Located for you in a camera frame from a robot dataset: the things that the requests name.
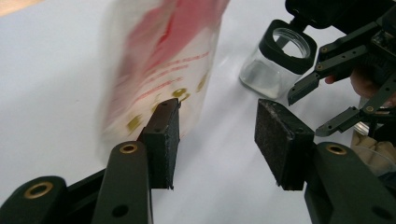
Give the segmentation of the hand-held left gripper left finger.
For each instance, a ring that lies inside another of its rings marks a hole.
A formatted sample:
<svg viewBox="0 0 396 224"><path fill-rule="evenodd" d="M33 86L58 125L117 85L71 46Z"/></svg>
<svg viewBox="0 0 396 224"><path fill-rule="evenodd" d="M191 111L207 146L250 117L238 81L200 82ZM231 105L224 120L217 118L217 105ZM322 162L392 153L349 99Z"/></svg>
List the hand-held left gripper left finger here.
<svg viewBox="0 0 396 224"><path fill-rule="evenodd" d="M113 147L92 224L153 224L151 191L173 187L179 109L177 98L159 103L135 141Z"/></svg>

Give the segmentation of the white table sheet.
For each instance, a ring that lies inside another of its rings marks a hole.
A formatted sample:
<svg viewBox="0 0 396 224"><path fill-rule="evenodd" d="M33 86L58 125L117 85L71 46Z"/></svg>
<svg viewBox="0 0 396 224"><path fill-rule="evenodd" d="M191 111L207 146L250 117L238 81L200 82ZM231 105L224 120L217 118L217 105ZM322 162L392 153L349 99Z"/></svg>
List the white table sheet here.
<svg viewBox="0 0 396 224"><path fill-rule="evenodd" d="M24 182L101 170L107 0L46 0L0 17L0 204ZM152 193L155 224L310 224L304 195L279 188L254 142L258 97L239 69L282 0L231 0L201 118L179 145L175 186Z"/></svg>

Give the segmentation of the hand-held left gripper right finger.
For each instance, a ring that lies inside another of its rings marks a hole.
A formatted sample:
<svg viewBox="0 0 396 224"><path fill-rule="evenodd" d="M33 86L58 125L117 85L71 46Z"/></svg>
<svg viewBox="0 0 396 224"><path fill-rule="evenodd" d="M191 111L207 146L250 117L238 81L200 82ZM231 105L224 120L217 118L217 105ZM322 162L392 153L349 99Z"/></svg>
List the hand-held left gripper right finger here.
<svg viewBox="0 0 396 224"><path fill-rule="evenodd" d="M260 99L254 141L276 183L302 190L312 224L396 224L396 197L352 149L314 143L285 106Z"/></svg>

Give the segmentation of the glass jar with black lid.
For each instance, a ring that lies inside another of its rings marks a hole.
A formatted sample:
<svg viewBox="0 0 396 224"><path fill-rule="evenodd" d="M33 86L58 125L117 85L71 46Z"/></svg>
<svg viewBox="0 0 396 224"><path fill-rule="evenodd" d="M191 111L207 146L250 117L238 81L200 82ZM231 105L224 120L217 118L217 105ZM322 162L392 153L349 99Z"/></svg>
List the glass jar with black lid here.
<svg viewBox="0 0 396 224"><path fill-rule="evenodd" d="M304 30L327 28L343 9L342 0L286 0L289 22L273 20L246 59L239 78L248 88L278 99L314 64L317 44Z"/></svg>

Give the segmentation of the clear tub with beige contents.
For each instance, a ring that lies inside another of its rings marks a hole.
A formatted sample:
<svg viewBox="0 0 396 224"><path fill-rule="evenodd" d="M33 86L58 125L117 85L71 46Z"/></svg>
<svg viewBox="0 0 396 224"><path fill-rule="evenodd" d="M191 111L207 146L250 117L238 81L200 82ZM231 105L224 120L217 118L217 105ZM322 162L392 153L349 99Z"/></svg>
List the clear tub with beige contents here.
<svg viewBox="0 0 396 224"><path fill-rule="evenodd" d="M376 141L353 132L351 149L376 176L396 172L396 147L390 141Z"/></svg>

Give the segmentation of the white bag with red label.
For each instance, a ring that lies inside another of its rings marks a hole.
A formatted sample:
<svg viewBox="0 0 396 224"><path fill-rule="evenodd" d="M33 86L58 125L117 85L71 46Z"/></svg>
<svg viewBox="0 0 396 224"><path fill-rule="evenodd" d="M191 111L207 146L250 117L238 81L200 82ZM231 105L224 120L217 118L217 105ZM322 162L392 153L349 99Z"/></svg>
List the white bag with red label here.
<svg viewBox="0 0 396 224"><path fill-rule="evenodd" d="M106 91L98 153L135 140L156 107L176 98L179 134L200 118L230 0L113 0L104 20Z"/></svg>

